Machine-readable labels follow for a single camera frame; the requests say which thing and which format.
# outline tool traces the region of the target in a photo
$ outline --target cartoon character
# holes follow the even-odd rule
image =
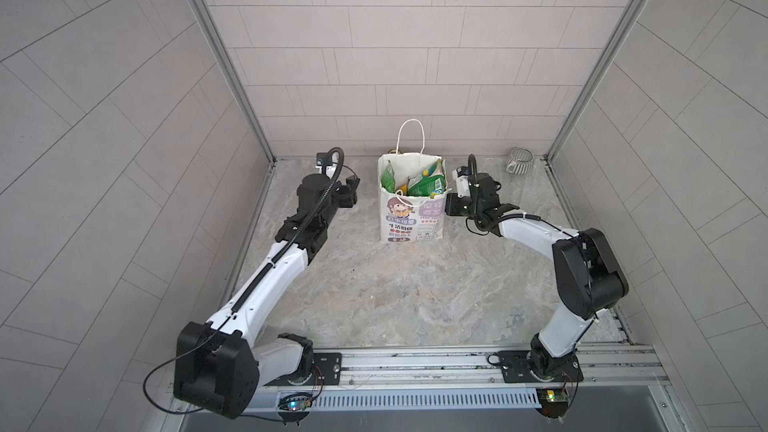
[[[392,215],[401,218],[408,217],[413,212],[413,204],[400,197],[390,198],[386,206]]]

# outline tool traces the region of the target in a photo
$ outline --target gray floor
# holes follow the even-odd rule
[[[376,158],[346,164],[362,180],[358,203],[339,209],[328,241],[277,303],[261,338],[293,332],[316,348],[527,343],[546,325],[558,303],[551,261],[516,242],[470,234],[464,220],[453,217],[445,219],[442,240],[381,244]],[[446,158],[446,164],[456,168],[466,158]],[[277,163],[238,287],[296,212],[296,188],[313,166],[311,160]],[[503,202],[568,224],[539,160],[526,176],[506,173],[503,158],[479,158],[478,168],[502,183]],[[622,338],[609,319],[584,341]]]

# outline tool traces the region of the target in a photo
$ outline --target side wall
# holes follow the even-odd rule
[[[206,0],[282,157],[543,154],[627,1]]]
[[[138,430],[266,170],[186,0],[0,0],[0,428]]]
[[[554,159],[698,430],[768,430],[766,84],[768,0],[649,0]]]

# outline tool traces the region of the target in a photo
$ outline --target metal corner post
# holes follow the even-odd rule
[[[250,101],[248,100],[248,96],[245,94],[243,84],[241,84],[240,80],[237,78],[237,73],[234,66],[232,65],[232,59],[230,58],[229,53],[226,51],[226,47],[221,40],[221,35],[219,35],[219,31],[216,28],[214,19],[211,17],[210,12],[208,11],[205,0],[187,1],[189,2],[192,12],[197,18],[197,23],[200,24],[203,35],[210,44],[210,48],[214,52],[216,62],[218,62],[221,66],[221,72],[224,74],[226,83],[229,85],[230,89],[232,89],[232,93],[234,94],[235,100],[237,101],[237,105],[240,106],[240,110],[243,111],[245,118],[248,121],[248,125],[256,134],[256,138],[258,139],[259,144],[261,144],[262,149],[264,149],[266,158],[268,158],[270,164],[273,165],[276,160],[275,155],[270,148],[269,142],[264,136],[264,131],[261,129],[259,120],[256,118],[254,108],[251,106]]]
[[[598,59],[595,61],[592,71],[589,73],[584,86],[581,87],[581,91],[576,97],[571,111],[565,117],[563,125],[560,131],[552,141],[552,145],[547,150],[545,157],[548,162],[552,163],[554,158],[560,153],[563,147],[565,139],[568,138],[568,134],[576,125],[578,118],[581,116],[582,111],[589,103],[592,94],[598,88],[600,81],[603,79],[606,71],[608,70],[610,63],[613,62],[616,54],[619,52],[622,44],[627,39],[630,30],[634,23],[638,20],[640,13],[643,11],[648,0],[629,0],[624,11],[621,13],[619,21],[616,23],[614,31],[610,34],[608,42],[600,52]]]

